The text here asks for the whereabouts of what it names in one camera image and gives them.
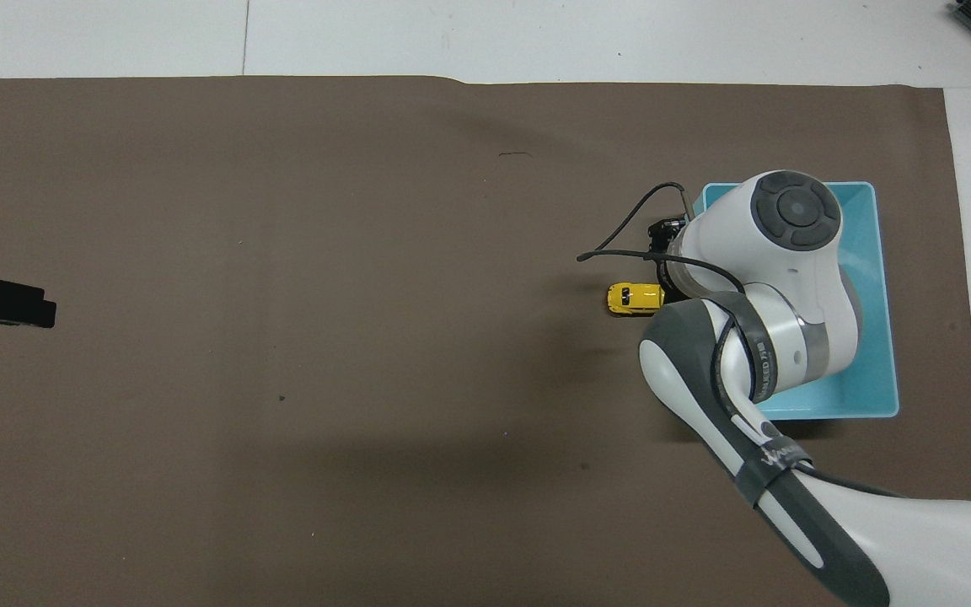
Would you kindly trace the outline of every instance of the gray circular cap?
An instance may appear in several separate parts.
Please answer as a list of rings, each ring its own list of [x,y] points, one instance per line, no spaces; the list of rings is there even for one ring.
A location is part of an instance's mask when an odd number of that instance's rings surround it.
[[[752,219],[783,249],[816,250],[841,230],[841,205],[822,181],[795,170],[776,170],[755,184]]]

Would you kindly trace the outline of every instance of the light blue tray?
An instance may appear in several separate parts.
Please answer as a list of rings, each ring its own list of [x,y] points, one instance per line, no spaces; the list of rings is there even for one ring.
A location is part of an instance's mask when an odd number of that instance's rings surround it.
[[[695,212],[703,212],[735,185],[706,185]],[[826,185],[840,201],[844,219],[839,263],[856,285],[864,310],[860,349],[843,372],[771,396],[759,408],[770,419],[893,417],[898,415],[898,380],[875,188],[866,181]]]

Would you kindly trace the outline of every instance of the white robotic arm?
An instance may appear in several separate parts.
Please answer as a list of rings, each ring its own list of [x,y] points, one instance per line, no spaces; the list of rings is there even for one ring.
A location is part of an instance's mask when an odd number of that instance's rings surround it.
[[[663,307],[639,346],[655,396],[708,446],[741,496],[847,604],[971,604],[971,502],[917,500],[834,479],[755,405],[846,368],[861,317],[837,266],[840,204],[789,170],[739,185],[670,254],[695,297]]]

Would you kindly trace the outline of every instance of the brown paper sheet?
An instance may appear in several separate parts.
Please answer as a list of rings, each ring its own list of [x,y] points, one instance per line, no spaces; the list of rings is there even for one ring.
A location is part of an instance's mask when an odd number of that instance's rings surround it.
[[[58,301],[0,327],[0,604],[836,604],[604,312],[652,266],[573,259],[778,168],[875,185],[901,388],[786,431],[971,499],[939,89],[0,81],[0,277]]]

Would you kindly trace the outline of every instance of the yellow toy car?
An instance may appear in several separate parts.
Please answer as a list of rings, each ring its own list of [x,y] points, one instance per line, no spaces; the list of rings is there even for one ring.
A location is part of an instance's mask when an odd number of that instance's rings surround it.
[[[666,292],[656,284],[618,282],[605,294],[613,314],[655,314],[666,303]]]

